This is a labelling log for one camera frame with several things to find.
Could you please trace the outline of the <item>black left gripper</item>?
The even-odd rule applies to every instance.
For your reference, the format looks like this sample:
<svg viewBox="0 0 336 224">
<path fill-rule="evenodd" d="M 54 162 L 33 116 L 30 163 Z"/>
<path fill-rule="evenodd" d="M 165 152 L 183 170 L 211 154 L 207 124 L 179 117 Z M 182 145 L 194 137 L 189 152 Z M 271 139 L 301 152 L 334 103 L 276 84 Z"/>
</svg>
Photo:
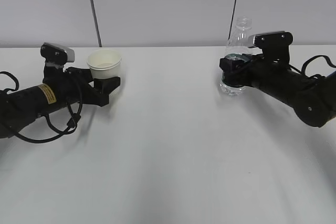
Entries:
<svg viewBox="0 0 336 224">
<path fill-rule="evenodd" d="M 88 68 L 44 68 L 43 83 L 57 103 L 68 101 L 71 104 L 82 102 L 105 106 L 110 102 L 110 95 L 120 86 L 121 78 L 93 79 Z"/>
</svg>

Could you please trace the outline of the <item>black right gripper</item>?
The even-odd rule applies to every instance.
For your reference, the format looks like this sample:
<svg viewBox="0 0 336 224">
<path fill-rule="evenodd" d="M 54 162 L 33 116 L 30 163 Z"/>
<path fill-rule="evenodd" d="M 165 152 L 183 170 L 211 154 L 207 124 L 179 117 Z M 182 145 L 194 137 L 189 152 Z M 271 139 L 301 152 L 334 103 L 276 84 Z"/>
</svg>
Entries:
<svg viewBox="0 0 336 224">
<path fill-rule="evenodd" d="M 289 70 L 289 55 L 233 54 L 232 59 L 221 58 L 222 82 L 229 87 L 252 87 L 253 84 L 269 80 L 273 75 Z"/>
</svg>

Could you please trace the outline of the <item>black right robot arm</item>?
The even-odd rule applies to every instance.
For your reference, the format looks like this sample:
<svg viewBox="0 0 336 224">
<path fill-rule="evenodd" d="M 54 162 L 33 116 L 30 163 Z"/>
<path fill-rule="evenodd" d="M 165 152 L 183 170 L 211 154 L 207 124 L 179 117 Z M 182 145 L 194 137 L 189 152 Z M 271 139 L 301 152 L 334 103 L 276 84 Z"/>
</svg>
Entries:
<svg viewBox="0 0 336 224">
<path fill-rule="evenodd" d="M 258 89 L 291 107 L 305 124 L 322 127 L 335 119 L 335 73 L 306 76 L 305 69 L 313 60 L 307 60 L 300 72 L 262 54 L 248 56 L 248 61 L 222 58 L 219 67 L 227 86 Z"/>
</svg>

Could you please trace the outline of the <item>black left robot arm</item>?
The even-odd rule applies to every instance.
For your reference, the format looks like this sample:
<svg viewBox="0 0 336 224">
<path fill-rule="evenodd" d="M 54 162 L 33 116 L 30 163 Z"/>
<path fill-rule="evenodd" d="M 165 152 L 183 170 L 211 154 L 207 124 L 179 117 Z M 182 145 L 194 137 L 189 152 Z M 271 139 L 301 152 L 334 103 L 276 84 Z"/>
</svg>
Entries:
<svg viewBox="0 0 336 224">
<path fill-rule="evenodd" d="M 15 136 L 34 144 L 48 143 L 73 133 L 81 119 L 83 105 L 109 104 L 109 95 L 121 84 L 120 77 L 95 79 L 89 69 L 45 67 L 42 84 L 20 90 L 17 78 L 9 72 L 4 74 L 13 79 L 15 88 L 1 91 L 1 138 Z M 60 130 L 51 123 L 50 114 L 63 108 L 68 110 L 70 119 L 66 128 Z M 40 117 L 46 119 L 55 136 L 34 140 L 20 134 Z"/>
</svg>

